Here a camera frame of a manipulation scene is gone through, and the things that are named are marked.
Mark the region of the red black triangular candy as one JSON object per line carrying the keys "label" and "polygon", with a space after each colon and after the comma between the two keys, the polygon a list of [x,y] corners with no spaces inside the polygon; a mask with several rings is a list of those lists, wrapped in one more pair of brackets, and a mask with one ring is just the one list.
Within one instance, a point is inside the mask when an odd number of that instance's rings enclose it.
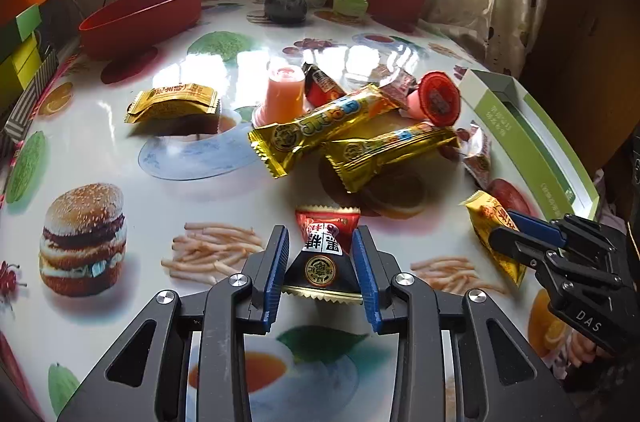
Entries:
{"label": "red black triangular candy", "polygon": [[282,291],[299,298],[361,304],[350,247],[358,208],[303,205],[295,210],[303,246],[285,272]]}

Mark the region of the pink white small packet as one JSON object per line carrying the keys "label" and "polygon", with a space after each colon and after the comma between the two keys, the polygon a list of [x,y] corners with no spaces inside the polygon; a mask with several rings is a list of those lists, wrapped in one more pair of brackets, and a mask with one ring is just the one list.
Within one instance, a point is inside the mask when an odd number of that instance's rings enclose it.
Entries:
{"label": "pink white small packet", "polygon": [[475,121],[470,123],[468,130],[460,130],[460,157],[465,169],[468,170],[480,189],[486,189],[490,184],[491,171],[491,139]]}

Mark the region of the pink jelly cup red lid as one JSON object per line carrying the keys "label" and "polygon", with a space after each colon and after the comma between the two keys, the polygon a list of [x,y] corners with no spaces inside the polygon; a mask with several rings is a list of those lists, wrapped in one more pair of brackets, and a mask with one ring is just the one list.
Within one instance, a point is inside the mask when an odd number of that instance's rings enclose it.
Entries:
{"label": "pink jelly cup red lid", "polygon": [[436,127],[451,127],[461,112],[458,87],[442,71],[427,72],[407,102],[412,119],[428,120]]}

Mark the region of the long gold snack bar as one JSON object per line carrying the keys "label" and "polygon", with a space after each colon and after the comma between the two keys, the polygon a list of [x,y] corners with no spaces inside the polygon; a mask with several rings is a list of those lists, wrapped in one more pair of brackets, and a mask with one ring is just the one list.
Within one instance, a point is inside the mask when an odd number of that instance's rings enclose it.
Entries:
{"label": "long gold snack bar", "polygon": [[248,142],[270,174],[280,179],[324,142],[398,107],[398,101],[369,84],[290,122],[254,127]]}

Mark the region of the green white cardboard box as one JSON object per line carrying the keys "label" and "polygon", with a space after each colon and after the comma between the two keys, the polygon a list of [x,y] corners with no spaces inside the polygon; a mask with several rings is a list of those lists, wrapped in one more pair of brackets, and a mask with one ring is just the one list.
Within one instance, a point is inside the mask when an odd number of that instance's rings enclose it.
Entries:
{"label": "green white cardboard box", "polygon": [[492,174],[518,190],[530,213],[545,220],[596,216],[599,195],[582,161],[518,80],[469,69],[459,90],[492,137]]}

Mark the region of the brown wooden wardrobe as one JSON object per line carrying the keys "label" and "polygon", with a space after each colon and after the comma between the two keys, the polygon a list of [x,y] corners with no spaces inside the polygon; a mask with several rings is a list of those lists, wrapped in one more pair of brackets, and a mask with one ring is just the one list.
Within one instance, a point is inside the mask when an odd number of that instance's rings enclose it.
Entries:
{"label": "brown wooden wardrobe", "polygon": [[588,173],[639,122],[639,0],[548,0],[521,81]]}

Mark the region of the pink white wafer packet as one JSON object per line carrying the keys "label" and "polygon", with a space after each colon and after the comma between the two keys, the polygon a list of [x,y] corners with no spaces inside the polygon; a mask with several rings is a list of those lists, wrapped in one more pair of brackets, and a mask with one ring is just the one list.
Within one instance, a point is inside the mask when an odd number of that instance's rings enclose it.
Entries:
{"label": "pink white wafer packet", "polygon": [[378,65],[371,71],[370,80],[381,92],[394,102],[399,108],[408,108],[408,96],[416,90],[416,78],[404,68],[388,69],[385,65]]}

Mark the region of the yellow flat snack packet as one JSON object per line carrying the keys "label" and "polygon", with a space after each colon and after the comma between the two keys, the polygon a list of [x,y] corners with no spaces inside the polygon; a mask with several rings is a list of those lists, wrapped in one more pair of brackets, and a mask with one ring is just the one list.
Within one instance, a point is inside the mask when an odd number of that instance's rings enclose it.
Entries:
{"label": "yellow flat snack packet", "polygon": [[209,86],[196,83],[163,86],[138,93],[128,106],[125,123],[169,120],[186,116],[216,115],[219,96]]}

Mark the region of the orange pink jelly cup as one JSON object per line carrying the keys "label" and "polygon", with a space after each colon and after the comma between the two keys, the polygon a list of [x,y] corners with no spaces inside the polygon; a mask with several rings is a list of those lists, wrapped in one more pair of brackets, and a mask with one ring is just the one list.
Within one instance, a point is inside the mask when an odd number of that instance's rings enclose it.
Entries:
{"label": "orange pink jelly cup", "polygon": [[252,116],[254,127],[287,123],[304,113],[305,75],[302,68],[286,65],[271,69],[265,101]]}

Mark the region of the dark red small packet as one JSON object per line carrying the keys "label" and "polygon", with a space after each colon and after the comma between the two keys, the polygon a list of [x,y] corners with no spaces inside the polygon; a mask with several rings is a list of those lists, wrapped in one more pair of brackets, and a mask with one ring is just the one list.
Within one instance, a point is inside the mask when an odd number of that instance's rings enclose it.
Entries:
{"label": "dark red small packet", "polygon": [[309,104],[320,107],[346,95],[346,92],[317,65],[304,63],[305,96]]}

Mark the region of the striped black white box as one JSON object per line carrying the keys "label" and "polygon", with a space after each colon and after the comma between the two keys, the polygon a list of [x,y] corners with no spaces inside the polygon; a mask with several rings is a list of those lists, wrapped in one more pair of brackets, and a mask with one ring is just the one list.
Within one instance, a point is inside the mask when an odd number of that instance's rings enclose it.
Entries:
{"label": "striped black white box", "polygon": [[26,90],[17,100],[8,119],[6,119],[6,123],[4,123],[3,133],[14,145],[24,141],[27,131],[32,124],[34,110],[57,70],[58,52],[56,52],[55,49],[50,49],[48,56],[35,72],[34,78],[28,83]]}

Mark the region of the red oval bowl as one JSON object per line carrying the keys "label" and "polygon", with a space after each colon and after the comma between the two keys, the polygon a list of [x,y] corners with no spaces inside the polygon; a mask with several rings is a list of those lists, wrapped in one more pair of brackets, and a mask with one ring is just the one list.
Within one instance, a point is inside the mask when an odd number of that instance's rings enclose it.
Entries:
{"label": "red oval bowl", "polygon": [[114,60],[180,34],[201,12],[201,0],[117,0],[84,19],[78,31],[89,57]]}

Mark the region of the green yellow stacked boxes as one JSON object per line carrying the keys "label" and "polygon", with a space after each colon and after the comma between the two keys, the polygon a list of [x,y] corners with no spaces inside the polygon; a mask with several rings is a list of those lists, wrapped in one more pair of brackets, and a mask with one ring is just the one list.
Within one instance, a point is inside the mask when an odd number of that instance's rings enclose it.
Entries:
{"label": "green yellow stacked boxes", "polygon": [[39,6],[34,4],[1,26],[1,113],[18,100],[41,65],[36,38],[40,24]]}

